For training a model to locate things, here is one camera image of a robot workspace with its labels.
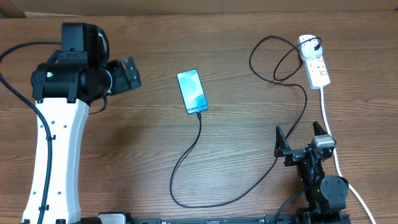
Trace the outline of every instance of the phone screen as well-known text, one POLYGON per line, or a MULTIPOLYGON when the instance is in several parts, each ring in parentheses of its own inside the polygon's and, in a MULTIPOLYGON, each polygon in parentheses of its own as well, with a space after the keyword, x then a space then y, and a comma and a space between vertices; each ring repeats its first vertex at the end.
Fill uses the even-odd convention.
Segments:
POLYGON ((209 108, 196 69, 178 73, 177 80, 188 114, 201 112, 209 108))

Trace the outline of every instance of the white power strip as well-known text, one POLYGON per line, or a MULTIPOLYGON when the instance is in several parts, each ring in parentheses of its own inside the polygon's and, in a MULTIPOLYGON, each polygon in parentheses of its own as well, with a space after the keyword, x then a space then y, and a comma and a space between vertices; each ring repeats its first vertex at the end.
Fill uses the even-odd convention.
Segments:
MULTIPOLYGON (((298 38, 297 42, 299 44, 301 44, 302 42, 304 42, 308 39, 314 38, 314 37, 315 37, 314 35, 308 35, 308 34, 301 35, 298 38)), ((306 42, 306 43, 302 44, 302 46, 300 46, 300 56, 304 62, 305 71, 307 73, 307 77, 308 77, 308 81, 310 82, 311 89, 320 90, 323 121, 325 122, 325 126, 328 131, 328 134, 330 134, 330 136, 331 136, 328 119, 326 117, 325 102, 324 102, 324 98, 323 98, 323 87, 330 84, 329 74, 328 74, 328 71, 326 70, 325 62, 323 61, 322 47, 319 49, 319 51, 315 50, 313 48, 314 46, 316 46, 318 44, 318 40, 313 39, 309 42, 310 42, 310 44, 308 46, 305 46, 308 42, 306 42)), ((336 148, 333 151, 333 157, 335 158, 337 174, 340 177, 343 177, 343 174, 341 173, 340 166, 338 163, 336 148)), ((349 184, 348 187, 354 193, 354 195, 358 198, 359 202, 361 202, 361 205, 363 206, 366 213, 368 214, 368 216, 371 220, 371 223, 376 224, 376 221, 374 220, 372 213, 369 211, 368 207, 366 206, 365 202, 362 200, 361 196, 359 196, 359 193, 357 193, 357 191, 354 189, 354 187, 351 184, 349 184)))
MULTIPOLYGON (((314 35, 308 34, 301 35, 297 42, 301 44, 302 42, 314 37, 314 35)), ((325 87, 330 84, 328 70, 326 69, 326 65, 322 57, 322 47, 319 50, 312 50, 314 53, 311 53, 310 51, 310 49, 313 49, 316 45, 318 45, 318 40, 313 39, 300 46, 300 57, 303 60, 305 71, 307 73, 311 89, 313 90, 319 90, 321 87, 325 87)))

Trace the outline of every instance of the black cable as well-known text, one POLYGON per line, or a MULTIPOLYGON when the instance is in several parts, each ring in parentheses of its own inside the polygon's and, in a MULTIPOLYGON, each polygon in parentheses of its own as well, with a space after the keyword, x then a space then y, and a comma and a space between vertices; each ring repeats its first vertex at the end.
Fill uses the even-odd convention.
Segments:
POLYGON ((289 199, 287 199, 287 201, 285 203, 282 204, 282 206, 280 206, 280 208, 278 209, 278 212, 275 215, 275 220, 274 220, 274 224, 278 224, 278 217, 280 215, 280 213, 282 212, 282 210, 285 208, 285 206, 290 203, 293 199, 297 198, 298 196, 300 196, 303 192, 305 191, 305 189, 297 192, 296 194, 294 194, 293 196, 291 196, 289 199))
POLYGON ((241 196, 237 197, 237 198, 234 199, 234 200, 230 200, 230 201, 228 201, 228 202, 219 203, 219 204, 216 204, 216 205, 188 206, 188 205, 183 205, 183 204, 181 204, 180 202, 178 202, 178 201, 175 199, 175 197, 174 197, 174 195, 173 195, 173 190, 172 190, 173 178, 174 178, 174 173, 175 173, 175 171, 177 170, 178 166, 179 166, 180 163, 185 159, 185 155, 187 155, 187 154, 193 149, 193 147, 195 146, 195 144, 196 144, 196 143, 198 142, 198 140, 199 140, 200 133, 201 133, 201 114, 200 114, 200 113, 197 113, 197 115, 198 115, 198 119, 199 119, 199 132, 198 132, 198 136, 197 136, 197 138, 195 139, 195 141, 193 142, 193 144, 182 154, 182 156, 180 157, 180 159, 177 161, 177 163, 176 163, 175 166, 174 166, 172 175, 171 175, 171 177, 170 177, 170 196, 171 196, 171 198, 173 199, 173 201, 174 201, 177 205, 179 205, 179 206, 181 206, 181 207, 183 207, 183 208, 213 208, 213 207, 220 207, 220 206, 223 206, 223 205, 228 205, 228 204, 234 203, 234 202, 236 202, 237 200, 239 200, 239 199, 243 198, 244 196, 246 196, 252 189, 254 189, 258 184, 260 184, 260 182, 267 176, 267 174, 268 174, 268 173, 271 171, 271 169, 275 166, 276 161, 277 161, 277 158, 275 158, 274 163, 271 165, 271 168, 266 172, 266 174, 264 174, 264 175, 263 175, 263 176, 262 176, 262 177, 261 177, 249 190, 247 190, 245 193, 243 193, 241 196))
MULTIPOLYGON (((265 80, 265 81, 267 81, 267 82, 276 84, 276 85, 282 85, 282 86, 298 86, 298 87, 300 87, 300 88, 303 90, 303 92, 304 92, 304 95, 305 95, 305 103, 304 103, 303 111, 301 112, 300 116, 298 117, 298 119, 296 120, 296 122, 293 124, 293 126, 290 128, 289 132, 288 132, 287 135, 286 135, 286 139, 290 136, 290 134, 292 134, 292 131, 293 131, 294 127, 295 127, 296 124, 300 121, 301 117, 303 116, 303 114, 304 114, 304 112, 305 112, 305 109, 306 109, 306 107, 307 107, 307 93, 305 92, 304 88, 303 88, 302 86, 298 85, 298 84, 284 84, 284 83, 281 83, 281 82, 287 80, 287 79, 290 78, 292 75, 294 75, 294 74, 301 68, 301 65, 303 64, 303 61, 300 59, 300 65, 298 66, 298 68, 297 68, 293 73, 291 73, 289 76, 287 76, 287 77, 285 77, 285 78, 283 78, 283 79, 280 79, 280 80, 276 79, 275 73, 276 73, 276 70, 278 69, 280 63, 283 61, 283 59, 286 58, 286 56, 288 56, 289 53, 291 53, 293 50, 296 50, 298 53, 300 53, 299 50, 297 49, 297 47, 299 47, 299 46, 301 46, 302 44, 304 44, 305 42, 311 41, 311 40, 313 40, 313 39, 319 39, 319 40, 320 40, 320 43, 321 43, 321 41, 322 41, 321 38, 319 38, 319 37, 314 37, 314 38, 308 39, 308 40, 302 42, 301 44, 298 44, 298 45, 295 46, 293 43, 291 43, 290 41, 288 41, 288 40, 286 40, 286 39, 284 39, 284 38, 282 38, 282 37, 270 35, 270 36, 265 37, 264 39, 262 39, 262 40, 255 46, 255 48, 254 48, 253 51, 251 52, 251 55, 250 55, 250 58, 249 58, 249 66, 250 66, 250 69, 251 69, 251 70, 253 71, 253 73, 256 74, 259 78, 261 78, 261 79, 263 79, 263 80, 265 80), (282 59, 279 61, 279 63, 277 64, 277 66, 276 66, 276 68, 275 68, 275 70, 274 70, 274 79, 277 80, 277 81, 279 81, 279 82, 274 82, 274 81, 268 80, 268 79, 266 79, 266 78, 260 76, 260 74, 258 74, 258 73, 253 69, 253 67, 252 67, 252 65, 251 65, 251 59, 252 59, 253 53, 256 51, 256 49, 257 49, 263 42, 265 42, 266 40, 268 40, 268 39, 270 39, 270 38, 282 40, 282 41, 284 41, 284 42, 290 44, 290 45, 293 47, 289 52, 287 52, 287 53, 285 54, 285 56, 282 57, 282 59)), ((315 47, 316 50, 319 49, 320 43, 315 47)), ((266 173, 265 173, 265 174, 264 174, 264 175, 263 175, 263 176, 262 176, 262 177, 261 177, 249 190, 247 190, 245 193, 243 193, 241 196, 237 197, 236 199, 233 199, 233 200, 230 200, 230 201, 224 202, 224 203, 215 204, 215 205, 203 205, 203 206, 188 206, 188 205, 183 205, 183 204, 181 204, 180 202, 178 202, 178 201, 174 198, 174 195, 173 195, 173 192, 172 192, 173 177, 174 177, 174 173, 175 173, 175 171, 177 170, 178 166, 179 166, 180 163, 184 160, 185 155, 187 155, 187 154, 193 149, 193 147, 195 146, 195 144, 197 143, 197 141, 198 141, 198 139, 199 139, 199 137, 200 137, 200 132, 201 132, 201 116, 200 116, 200 113, 198 113, 198 119, 199 119, 199 132, 198 132, 198 136, 197 136, 196 140, 195 140, 195 141, 193 142, 193 144, 182 154, 182 156, 180 157, 180 159, 177 161, 177 163, 176 163, 175 166, 174 166, 172 175, 171 175, 171 177, 170 177, 170 189, 169 189, 169 190, 170 190, 170 196, 171 196, 171 198, 173 199, 173 201, 174 201, 177 205, 179 205, 179 206, 181 206, 181 207, 183 207, 183 208, 213 208, 213 207, 220 207, 220 206, 223 206, 223 205, 228 205, 228 204, 231 204, 231 203, 233 203, 233 202, 236 202, 236 201, 238 201, 239 199, 241 199, 241 198, 243 198, 244 196, 246 196, 252 189, 254 189, 255 187, 257 187, 257 185, 268 175, 268 173, 272 170, 272 168, 274 168, 274 166, 275 166, 275 164, 276 164, 278 158, 275 158, 274 163, 273 163, 273 164, 271 165, 271 167, 267 170, 267 172, 266 172, 266 173)))
MULTIPOLYGON (((24 43, 24 44, 19 44, 19 45, 13 46, 10 49, 3 52, 0 55, 0 63, 7 54, 9 54, 19 48, 27 47, 27 46, 31 46, 31 45, 42 45, 42 44, 61 45, 62 43, 61 42, 43 41, 43 42, 28 42, 28 43, 24 43)), ((51 132, 50 132, 50 127, 49 127, 49 124, 47 123, 47 121, 45 120, 43 114, 40 112, 40 110, 37 109, 37 107, 35 105, 33 105, 26 97, 22 96, 17 90, 15 90, 12 86, 10 86, 10 84, 8 84, 8 82, 4 79, 3 75, 1 75, 1 73, 0 73, 0 82, 36 113, 36 115, 39 117, 39 119, 43 123, 43 127, 45 129, 45 134, 47 137, 47 149, 48 149, 47 170, 45 172, 45 182, 44 182, 42 203, 39 208, 39 210, 40 210, 39 218, 37 219, 37 223, 42 224, 43 218, 44 218, 44 211, 46 210, 46 206, 47 206, 47 196, 49 194, 51 166, 52 166, 52 136, 51 136, 51 132)))
POLYGON ((93 115, 93 114, 96 114, 96 113, 100 113, 100 112, 104 111, 104 110, 108 107, 108 97, 107 97, 107 96, 104 96, 103 99, 104 99, 104 106, 102 106, 102 108, 101 108, 99 111, 95 111, 95 112, 92 112, 92 113, 88 113, 89 115, 93 115))

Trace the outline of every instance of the white electrical cord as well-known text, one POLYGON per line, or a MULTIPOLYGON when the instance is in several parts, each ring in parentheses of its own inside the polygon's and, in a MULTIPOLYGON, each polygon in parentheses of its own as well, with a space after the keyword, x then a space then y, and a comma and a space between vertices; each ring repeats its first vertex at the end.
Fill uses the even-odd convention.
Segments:
MULTIPOLYGON (((328 118, 326 117, 326 111, 325 111, 325 102, 324 102, 325 99, 323 98, 323 87, 320 88, 320 92, 321 92, 321 109, 322 109, 323 122, 325 122, 326 130, 328 131, 328 134, 330 134, 330 136, 331 136, 331 131, 330 131, 329 124, 328 124, 328 118)), ((340 177, 343 177, 343 174, 340 171, 340 166, 338 165, 337 149, 336 148, 333 151, 333 156, 335 158, 337 174, 340 177)), ((369 211, 369 209, 366 206, 365 202, 362 200, 361 196, 359 196, 359 193, 354 189, 354 187, 351 184, 349 184, 348 187, 355 194, 355 196, 358 198, 359 202, 361 202, 361 205, 363 206, 363 208, 365 209, 365 211, 368 214, 369 218, 371 219, 372 224, 376 224, 376 221, 374 221, 374 218, 372 216, 371 211, 369 211)))

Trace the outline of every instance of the wooden surface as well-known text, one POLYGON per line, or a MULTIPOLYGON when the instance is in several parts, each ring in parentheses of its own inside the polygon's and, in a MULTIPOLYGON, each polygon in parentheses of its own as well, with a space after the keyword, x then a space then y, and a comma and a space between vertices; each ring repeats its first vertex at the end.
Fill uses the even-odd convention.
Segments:
MULTIPOLYGON (((59 40, 61 23, 84 21, 102 27, 111 58, 132 55, 142 87, 109 99, 109 108, 88 118, 81 148, 79 192, 83 216, 112 210, 134 217, 259 217, 274 214, 300 189, 295 167, 283 159, 250 194, 219 208, 185 209, 169 195, 170 173, 197 135, 195 115, 187 115, 176 74, 198 69, 210 109, 202 113, 201 138, 175 176, 175 196, 187 205, 231 200, 246 191, 272 164, 275 127, 285 133, 303 106, 297 88, 274 86, 249 69, 252 48, 267 35, 295 42, 302 34, 323 39, 332 84, 325 90, 331 130, 342 172, 360 193, 378 223, 398 219, 398 14, 322 12, 226 14, 214 16, 134 16, 0 20, 0 51, 27 41, 59 40)), ((1 72, 30 98, 30 75, 55 47, 29 47, 5 58, 1 72)), ((265 77, 289 46, 263 44, 253 65, 265 77)), ((298 65, 292 54, 278 76, 298 65)), ((319 92, 302 68, 289 83, 308 93, 307 110, 289 138, 294 148, 313 137, 319 121, 319 92)), ((36 117, 0 86, 0 223, 21 220, 32 183, 36 117)), ((97 110, 101 102, 93 105, 97 110)), ((336 175, 333 159, 323 163, 336 175)), ((305 206, 302 197, 286 207, 305 206)), ((369 223, 350 192, 353 223, 369 223)))

